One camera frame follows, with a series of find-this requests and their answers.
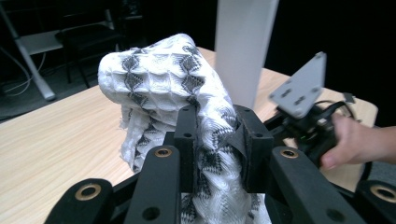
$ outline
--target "black chair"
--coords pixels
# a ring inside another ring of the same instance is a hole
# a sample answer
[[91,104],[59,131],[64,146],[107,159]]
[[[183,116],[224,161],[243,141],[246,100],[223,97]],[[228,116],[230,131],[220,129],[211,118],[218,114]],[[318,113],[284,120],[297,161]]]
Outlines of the black chair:
[[114,30],[111,15],[112,9],[118,6],[115,2],[117,1],[57,0],[60,32],[56,37],[64,47],[69,83],[70,63],[77,65],[85,85],[89,88],[82,63],[96,60],[99,64],[100,59],[109,52],[124,49],[125,37]]

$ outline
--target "white patterned fabric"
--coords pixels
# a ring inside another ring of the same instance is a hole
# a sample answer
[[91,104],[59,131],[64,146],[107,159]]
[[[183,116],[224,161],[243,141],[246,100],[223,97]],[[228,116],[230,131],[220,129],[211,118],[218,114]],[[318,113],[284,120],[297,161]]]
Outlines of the white patterned fabric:
[[188,35],[109,53],[98,76],[103,94],[121,105],[120,152],[135,173],[175,130],[178,110],[197,105],[198,189],[182,195],[182,223],[270,223],[264,195],[243,190],[238,156],[225,140],[237,126],[231,99]]

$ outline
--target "wooden table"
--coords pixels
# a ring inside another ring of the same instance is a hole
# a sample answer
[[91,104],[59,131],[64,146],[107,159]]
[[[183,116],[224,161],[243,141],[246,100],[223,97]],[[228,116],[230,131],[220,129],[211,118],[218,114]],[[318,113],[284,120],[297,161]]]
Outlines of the wooden table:
[[[200,51],[213,65],[214,52]],[[262,70],[254,107],[262,120],[275,112],[268,93],[287,78]],[[343,96],[325,90],[320,99],[342,100]],[[377,108],[356,101],[358,118],[372,126]],[[119,128],[120,117],[120,105],[96,86],[0,124],[0,223],[43,223],[53,205],[77,182],[103,178],[117,185],[131,176],[130,167],[120,158],[126,136]],[[326,176],[354,189],[359,170],[359,165],[341,167]]]

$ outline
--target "knitted fabric sleeve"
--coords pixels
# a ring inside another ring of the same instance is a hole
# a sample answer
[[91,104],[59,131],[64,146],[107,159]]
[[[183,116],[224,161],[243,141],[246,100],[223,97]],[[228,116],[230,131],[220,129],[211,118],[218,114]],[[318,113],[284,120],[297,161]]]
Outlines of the knitted fabric sleeve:
[[226,142],[237,127],[232,101],[188,35],[109,53],[98,79],[102,93],[121,105],[127,136],[120,153],[135,173],[147,152],[175,130],[178,110],[197,106],[198,189],[182,194],[182,223],[271,222],[265,195],[243,190],[237,152]]

